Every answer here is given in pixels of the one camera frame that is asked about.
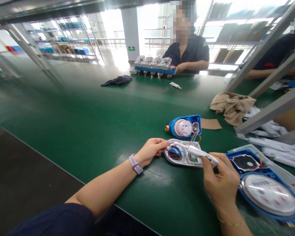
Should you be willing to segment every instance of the beige cloth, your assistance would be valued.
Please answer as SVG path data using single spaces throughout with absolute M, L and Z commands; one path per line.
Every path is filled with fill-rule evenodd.
M 242 117 L 250 111 L 256 100 L 249 96 L 244 96 L 231 92 L 222 92 L 213 98 L 210 109 L 215 113 L 224 113 L 227 123 L 233 126 L 240 126 Z

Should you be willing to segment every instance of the red container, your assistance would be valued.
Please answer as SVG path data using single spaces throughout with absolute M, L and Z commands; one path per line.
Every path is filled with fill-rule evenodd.
M 6 46 L 8 51 L 15 51 L 11 46 Z

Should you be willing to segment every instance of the bracelet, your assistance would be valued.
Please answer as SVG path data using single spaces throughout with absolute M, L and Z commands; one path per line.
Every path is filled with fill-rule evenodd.
M 238 227 L 238 226 L 241 226 L 241 225 L 243 225 L 243 224 L 245 223 L 245 220 L 243 220 L 243 221 L 240 222 L 240 223 L 236 223 L 236 224 L 226 223 L 225 221 L 222 221 L 222 220 L 219 218 L 219 215 L 218 215 L 218 214 L 216 214 L 216 216 L 217 216 L 217 218 L 219 219 L 219 221 L 221 221 L 221 222 L 224 223 L 224 224 L 227 224 L 228 226 L 236 226 L 236 227 Z

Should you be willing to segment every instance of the wrist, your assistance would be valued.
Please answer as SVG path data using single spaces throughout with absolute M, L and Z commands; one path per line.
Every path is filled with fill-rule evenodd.
M 216 207 L 216 211 L 220 219 L 228 223 L 238 223 L 243 219 L 235 203 Z

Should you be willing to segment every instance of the blue plastic case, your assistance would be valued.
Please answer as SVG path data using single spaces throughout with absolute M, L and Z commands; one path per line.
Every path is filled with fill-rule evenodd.
M 134 69 L 140 70 L 140 71 L 153 72 L 153 73 L 169 74 L 169 75 L 174 75 L 174 73 L 175 73 L 175 70 L 163 70 L 163 69 L 138 67 L 138 66 L 135 66 Z
M 260 158 L 254 153 L 252 152 L 250 149 L 244 149 L 244 150 L 240 150 L 237 152 L 232 152 L 232 153 L 226 153 L 226 156 L 232 160 L 233 157 L 236 156 L 240 156 L 240 155 L 249 155 L 252 156 L 257 162 L 260 162 Z M 239 170 L 237 168 L 237 166 L 232 162 L 233 167 L 235 168 L 235 170 L 239 173 L 240 176 L 240 180 L 242 180 L 245 176 L 250 175 L 250 174 L 259 174 L 259 175 L 264 175 L 267 176 L 271 179 L 276 180 L 277 182 L 279 182 L 280 184 L 282 184 L 283 186 L 285 186 L 295 197 L 295 193 L 289 188 L 289 186 L 283 182 L 283 180 L 275 173 L 271 170 L 271 168 L 267 167 L 267 168 L 262 168 L 263 173 L 260 171 L 260 169 L 257 169 L 255 171 L 247 171 L 247 172 L 243 172 L 242 170 Z M 259 206 L 257 206 L 255 203 L 253 203 L 249 198 L 247 198 L 247 196 L 245 195 L 245 193 L 243 192 L 243 190 L 241 188 L 239 188 L 239 191 L 241 192 L 241 194 L 243 195 L 243 197 L 254 207 L 256 208 L 258 211 L 260 211 L 261 213 L 274 218 L 278 221 L 282 221 L 282 222 L 291 222 L 291 223 L 295 223 L 295 215 L 293 216 L 288 216 L 288 217 L 284 217 L 284 216 L 278 216 L 272 213 L 269 213 L 263 209 L 261 209 Z
M 170 131 L 173 135 L 175 135 L 177 138 L 191 138 L 193 136 L 193 133 L 191 133 L 190 136 L 178 136 L 175 131 L 174 131 L 174 125 L 176 123 L 177 120 L 179 119 L 185 119 L 185 120 L 188 120 L 190 121 L 191 123 L 195 123 L 195 122 L 198 122 L 199 123 L 199 134 L 201 134 L 202 130 L 201 130 L 201 116 L 200 115 L 191 115 L 191 116 L 182 116 L 182 117 L 177 117 L 175 119 L 173 119 L 170 123 L 169 123 L 169 128 L 170 128 Z

